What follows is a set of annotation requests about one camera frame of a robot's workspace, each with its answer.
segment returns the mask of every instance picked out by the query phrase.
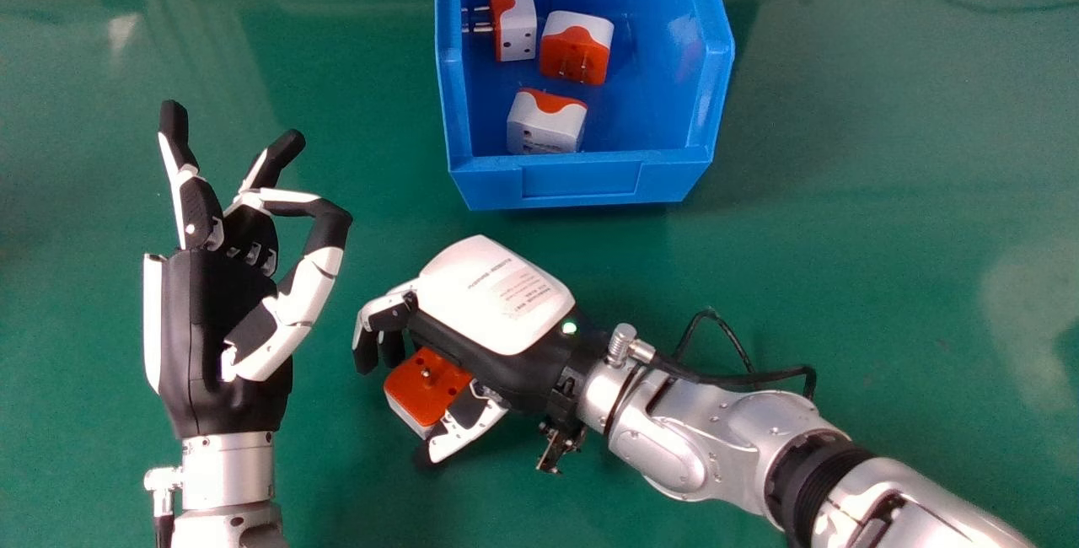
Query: robotic hand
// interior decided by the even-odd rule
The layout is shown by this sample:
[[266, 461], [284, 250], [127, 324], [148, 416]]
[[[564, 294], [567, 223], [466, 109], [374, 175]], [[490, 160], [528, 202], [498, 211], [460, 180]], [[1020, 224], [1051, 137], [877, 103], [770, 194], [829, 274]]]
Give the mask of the robotic hand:
[[[562, 283], [474, 236], [366, 303], [353, 355], [365, 374], [380, 351], [395, 367], [386, 397], [425, 437], [422, 462], [445, 460], [509, 410], [545, 413], [549, 443], [540, 469], [558, 471], [559, 456], [577, 450], [591, 428], [660, 493], [763, 516], [792, 548], [1029, 546], [998, 519], [824, 421], [807, 398], [811, 369], [752, 372], [722, 321], [750, 372], [685, 368], [680, 353], [695, 323], [673, 356], [629, 325], [591, 330]], [[400, 365], [405, 330], [420, 350]], [[805, 396], [759, 389], [794, 375], [806, 375]]]
[[[159, 548], [284, 547], [273, 434], [292, 389], [292, 352], [318, 318], [341, 266], [352, 217], [318, 195], [274, 190], [304, 148], [287, 131], [256, 156], [221, 210], [188, 148], [188, 114], [161, 107], [158, 133], [180, 245], [147, 255], [144, 362], [182, 443], [182, 466], [147, 471]], [[274, 284], [271, 215], [314, 218], [302, 259]], [[183, 510], [173, 518], [173, 492]]]

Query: blue bin front lip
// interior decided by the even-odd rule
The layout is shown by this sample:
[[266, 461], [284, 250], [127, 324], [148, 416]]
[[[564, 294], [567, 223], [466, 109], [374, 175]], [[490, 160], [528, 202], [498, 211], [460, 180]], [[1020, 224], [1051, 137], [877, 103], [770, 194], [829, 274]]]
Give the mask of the blue bin front lip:
[[[734, 38], [722, 0], [691, 0], [692, 11], [702, 30], [704, 64], [700, 71], [698, 101], [711, 95], [708, 110], [695, 119], [686, 133], [686, 146], [679, 149], [638, 149], [619, 152], [578, 152], [568, 155], [535, 156], [472, 156], [469, 99], [465, 86], [463, 37], [461, 30], [462, 0], [435, 0], [435, 52], [439, 95], [442, 106], [447, 164], [451, 177], [469, 209], [519, 209], [544, 206], [630, 205], [631, 203], [678, 203], [685, 198], [698, 178], [712, 163], [723, 102], [734, 63]], [[641, 172], [634, 191], [622, 193], [579, 193], [566, 195], [516, 194], [505, 191], [494, 195], [488, 188], [478, 188], [475, 179], [514, 179], [528, 168], [548, 167], [548, 172], [582, 164], [628, 163], [655, 168]], [[673, 182], [671, 175], [677, 175]]]

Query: blue plastic bin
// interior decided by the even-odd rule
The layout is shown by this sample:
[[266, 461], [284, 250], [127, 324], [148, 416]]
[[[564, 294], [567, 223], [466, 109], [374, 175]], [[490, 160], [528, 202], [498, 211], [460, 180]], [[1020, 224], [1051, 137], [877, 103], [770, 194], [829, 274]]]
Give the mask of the blue plastic bin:
[[[544, 79], [536, 60], [497, 64], [490, 33], [462, 32], [462, 8], [487, 3], [435, 0], [447, 156], [469, 209], [685, 198], [712, 162], [734, 60], [721, 0], [535, 0], [537, 32], [551, 10], [614, 23], [603, 86]], [[521, 86], [587, 104], [581, 152], [506, 152]]]

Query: silver robotic forearm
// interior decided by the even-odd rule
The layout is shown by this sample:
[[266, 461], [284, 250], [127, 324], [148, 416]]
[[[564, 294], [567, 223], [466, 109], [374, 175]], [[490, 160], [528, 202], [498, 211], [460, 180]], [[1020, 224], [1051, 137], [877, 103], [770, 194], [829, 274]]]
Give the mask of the silver robotic forearm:
[[[180, 467], [154, 468], [142, 479], [153, 495], [159, 548], [168, 538], [172, 548], [287, 548], [272, 502], [273, 433], [211, 434], [182, 444]], [[173, 523], [176, 491], [183, 513]]]
[[1026, 547], [1019, 533], [907, 466], [875, 457], [802, 396], [734, 393], [656, 369], [619, 326], [578, 417], [674, 499], [766, 517], [801, 548]]

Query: green tabletop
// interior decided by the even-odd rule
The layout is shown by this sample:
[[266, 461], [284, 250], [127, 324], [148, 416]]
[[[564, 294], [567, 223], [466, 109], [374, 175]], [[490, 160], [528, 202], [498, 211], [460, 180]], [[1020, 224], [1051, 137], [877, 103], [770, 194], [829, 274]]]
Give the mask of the green tabletop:
[[[355, 215], [277, 441], [293, 547], [771, 547], [599, 437], [533, 470], [508, 420], [438, 474], [349, 352], [358, 306], [486, 233], [607, 325], [672, 347], [716, 306], [823, 414], [1011, 522], [1079, 544], [1079, 0], [725, 0], [738, 59], [683, 205], [470, 214], [446, 170], [433, 0], [0, 0], [0, 546], [145, 547], [178, 464], [141, 355], [142, 252], [175, 247], [163, 98], [230, 198], [282, 129], [283, 187]], [[284, 256], [308, 224], [284, 222]], [[692, 353], [734, 370], [718, 330]]]

